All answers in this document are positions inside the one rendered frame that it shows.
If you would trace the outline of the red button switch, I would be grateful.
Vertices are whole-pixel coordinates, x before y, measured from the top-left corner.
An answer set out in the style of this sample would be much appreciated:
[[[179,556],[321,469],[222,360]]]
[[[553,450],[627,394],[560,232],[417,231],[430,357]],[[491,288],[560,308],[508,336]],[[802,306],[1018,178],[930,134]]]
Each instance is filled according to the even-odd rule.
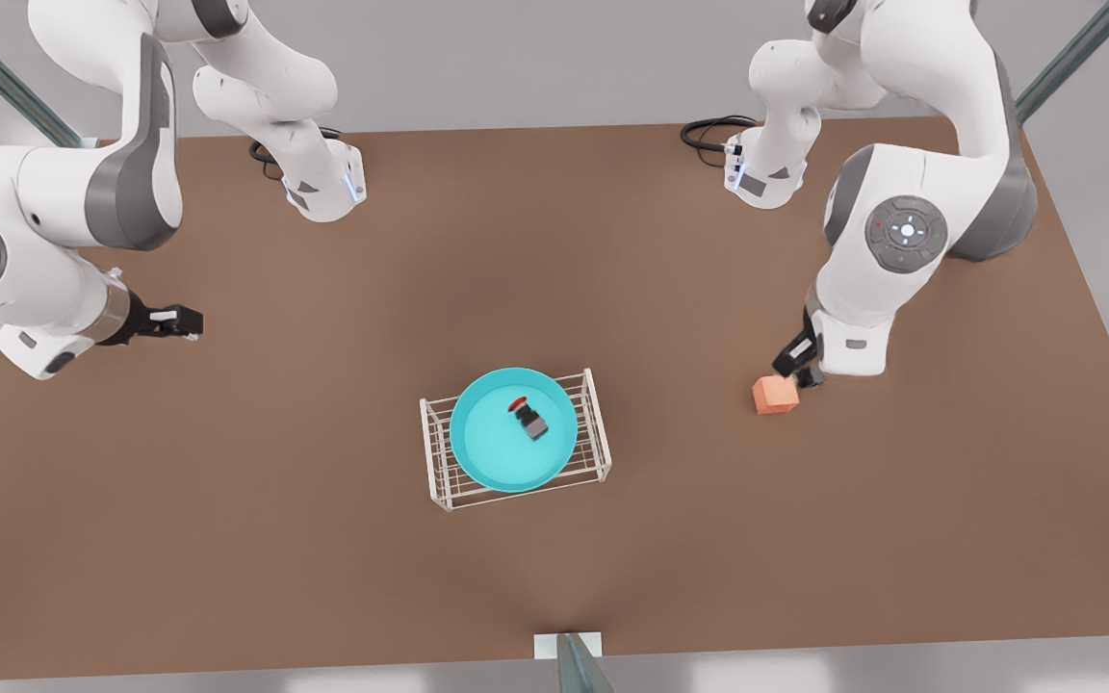
[[[545,418],[540,412],[529,405],[528,398],[516,398],[507,407],[507,412],[510,412],[516,421],[519,422],[521,428],[523,428],[523,434],[537,442],[546,434],[549,434],[549,425],[546,422]]]

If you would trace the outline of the cyan round plate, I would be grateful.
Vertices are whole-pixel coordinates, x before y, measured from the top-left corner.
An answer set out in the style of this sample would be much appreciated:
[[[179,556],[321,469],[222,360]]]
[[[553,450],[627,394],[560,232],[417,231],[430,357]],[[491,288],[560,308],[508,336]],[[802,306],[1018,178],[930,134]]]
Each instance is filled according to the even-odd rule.
[[[546,426],[538,439],[509,409],[519,398]],[[465,473],[494,491],[520,493],[550,482],[571,460],[578,437],[580,422],[571,396],[542,371],[486,373],[452,406],[452,455]]]

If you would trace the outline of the orange cube block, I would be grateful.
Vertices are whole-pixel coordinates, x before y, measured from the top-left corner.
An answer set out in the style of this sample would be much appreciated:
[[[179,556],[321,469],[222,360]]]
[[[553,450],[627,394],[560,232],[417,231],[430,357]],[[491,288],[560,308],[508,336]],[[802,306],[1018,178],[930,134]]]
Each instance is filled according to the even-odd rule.
[[[767,374],[752,386],[757,414],[782,414],[792,411],[800,402],[798,385],[795,377]]]

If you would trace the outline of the silver frame post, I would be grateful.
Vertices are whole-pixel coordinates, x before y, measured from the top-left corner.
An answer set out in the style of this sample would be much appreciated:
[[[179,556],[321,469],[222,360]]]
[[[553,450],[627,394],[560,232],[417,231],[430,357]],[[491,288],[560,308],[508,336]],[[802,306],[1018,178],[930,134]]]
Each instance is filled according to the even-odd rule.
[[[600,662],[602,656],[599,631],[533,636],[533,658],[557,662],[559,693],[615,693]]]
[[[57,146],[92,149],[100,144],[96,137],[78,136],[73,128],[67,126],[55,111],[44,104],[42,98],[35,96],[35,93],[1,61],[0,96]]]
[[[1014,101],[1017,125],[1024,128],[1028,119],[1046,104],[1048,98],[1054,96],[1108,39],[1109,0],[1106,0]]]

